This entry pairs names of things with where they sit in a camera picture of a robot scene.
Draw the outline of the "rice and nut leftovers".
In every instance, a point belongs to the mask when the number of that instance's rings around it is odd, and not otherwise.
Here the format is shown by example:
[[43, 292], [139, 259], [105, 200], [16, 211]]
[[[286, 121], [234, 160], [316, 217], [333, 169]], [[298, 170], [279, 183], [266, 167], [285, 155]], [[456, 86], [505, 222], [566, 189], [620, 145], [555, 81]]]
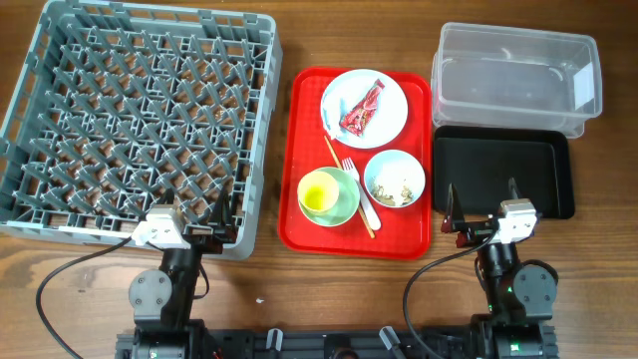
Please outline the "rice and nut leftovers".
[[392, 207], [403, 206], [413, 200], [408, 178], [393, 167], [383, 167], [374, 177], [372, 196], [378, 202]]

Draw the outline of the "light blue bowl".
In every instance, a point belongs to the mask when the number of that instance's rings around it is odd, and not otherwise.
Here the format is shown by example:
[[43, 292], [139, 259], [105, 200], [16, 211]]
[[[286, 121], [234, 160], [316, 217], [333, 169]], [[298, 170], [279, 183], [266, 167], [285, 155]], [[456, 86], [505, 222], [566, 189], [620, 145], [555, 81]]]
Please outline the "light blue bowl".
[[[413, 192], [413, 200], [403, 206], [392, 207], [378, 202], [372, 196], [372, 184], [374, 177], [383, 167], [393, 167], [401, 170], [408, 178], [408, 183]], [[421, 163], [412, 155], [400, 150], [385, 150], [372, 156], [364, 169], [364, 187], [372, 200], [389, 208], [402, 208], [414, 204], [424, 193], [427, 178]]]

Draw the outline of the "yellow plastic cup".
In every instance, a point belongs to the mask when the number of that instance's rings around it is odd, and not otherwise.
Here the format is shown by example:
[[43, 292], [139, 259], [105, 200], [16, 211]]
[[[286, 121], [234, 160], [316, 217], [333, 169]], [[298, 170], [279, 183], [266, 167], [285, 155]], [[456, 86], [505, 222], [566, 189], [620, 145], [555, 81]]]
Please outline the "yellow plastic cup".
[[339, 197], [339, 185], [330, 174], [314, 171], [300, 180], [297, 197], [308, 211], [316, 214], [324, 213], [336, 204]]

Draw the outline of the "light green bowl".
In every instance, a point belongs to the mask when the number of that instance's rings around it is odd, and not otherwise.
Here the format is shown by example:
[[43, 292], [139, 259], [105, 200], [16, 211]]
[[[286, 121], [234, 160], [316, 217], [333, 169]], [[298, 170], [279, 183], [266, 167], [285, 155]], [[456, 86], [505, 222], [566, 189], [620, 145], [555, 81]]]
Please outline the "light green bowl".
[[358, 186], [355, 181], [344, 171], [325, 167], [315, 171], [321, 171], [330, 174], [335, 178], [339, 185], [339, 197], [336, 204], [324, 213], [313, 213], [305, 209], [298, 200], [299, 208], [306, 218], [314, 224], [334, 227], [347, 222], [357, 211], [357, 205], [360, 200]]

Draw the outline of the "light blue round plate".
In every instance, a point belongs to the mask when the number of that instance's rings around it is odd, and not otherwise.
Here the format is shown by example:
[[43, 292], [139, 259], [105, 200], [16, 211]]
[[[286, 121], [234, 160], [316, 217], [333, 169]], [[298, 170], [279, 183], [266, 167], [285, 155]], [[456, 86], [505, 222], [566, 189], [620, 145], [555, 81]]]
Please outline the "light blue round plate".
[[402, 131], [408, 118], [405, 92], [388, 75], [367, 69], [346, 71], [330, 82], [320, 102], [322, 126], [324, 128], [322, 105], [326, 97], [343, 100], [343, 118], [365, 97], [377, 79], [385, 85], [385, 89], [378, 98], [377, 112], [363, 136], [357, 137], [341, 128], [342, 134], [336, 141], [356, 149], [372, 149], [388, 144]]

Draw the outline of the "red snack wrapper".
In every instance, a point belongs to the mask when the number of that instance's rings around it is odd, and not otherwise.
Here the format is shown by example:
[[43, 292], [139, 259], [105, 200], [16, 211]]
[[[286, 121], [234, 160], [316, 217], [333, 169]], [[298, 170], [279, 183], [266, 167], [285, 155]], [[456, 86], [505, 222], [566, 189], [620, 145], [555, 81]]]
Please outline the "red snack wrapper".
[[365, 97], [340, 120], [340, 127], [352, 135], [362, 137], [377, 112], [378, 98], [384, 89], [385, 85], [377, 79]]

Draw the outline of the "white napkin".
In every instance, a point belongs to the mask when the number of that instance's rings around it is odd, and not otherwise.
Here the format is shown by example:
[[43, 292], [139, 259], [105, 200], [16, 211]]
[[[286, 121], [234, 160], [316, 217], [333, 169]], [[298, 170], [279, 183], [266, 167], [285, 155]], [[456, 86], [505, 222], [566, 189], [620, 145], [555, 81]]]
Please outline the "white napkin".
[[340, 121], [343, 111], [343, 100], [339, 97], [326, 97], [322, 105], [324, 115], [324, 129], [331, 140], [336, 140], [342, 134]]

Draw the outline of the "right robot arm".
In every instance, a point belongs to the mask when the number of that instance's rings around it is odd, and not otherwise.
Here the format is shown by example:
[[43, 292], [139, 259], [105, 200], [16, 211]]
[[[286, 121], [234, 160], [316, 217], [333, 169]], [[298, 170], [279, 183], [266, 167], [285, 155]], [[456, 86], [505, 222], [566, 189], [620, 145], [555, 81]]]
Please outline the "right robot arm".
[[511, 198], [483, 221], [465, 219], [458, 192], [449, 186], [443, 233], [455, 233], [458, 248], [477, 253], [475, 273], [486, 295], [487, 314], [475, 314], [464, 329], [460, 358], [542, 358], [559, 356], [553, 316], [559, 276], [549, 264], [519, 259], [516, 245], [533, 236], [538, 214], [522, 198], [514, 179]]

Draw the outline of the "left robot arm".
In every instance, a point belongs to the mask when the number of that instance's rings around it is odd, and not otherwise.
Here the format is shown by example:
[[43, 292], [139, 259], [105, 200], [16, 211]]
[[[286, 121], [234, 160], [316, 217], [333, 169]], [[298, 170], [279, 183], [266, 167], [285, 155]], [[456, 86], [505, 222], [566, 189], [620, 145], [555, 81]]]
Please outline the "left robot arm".
[[221, 358], [221, 347], [201, 319], [192, 319], [197, 279], [202, 276], [202, 257], [221, 254], [226, 243], [236, 242], [231, 223], [229, 195], [223, 189], [208, 212], [213, 230], [185, 234], [185, 219], [173, 203], [172, 190], [165, 192], [132, 234], [137, 245], [161, 251], [159, 268], [146, 270], [130, 285], [135, 332], [120, 335], [118, 358]]

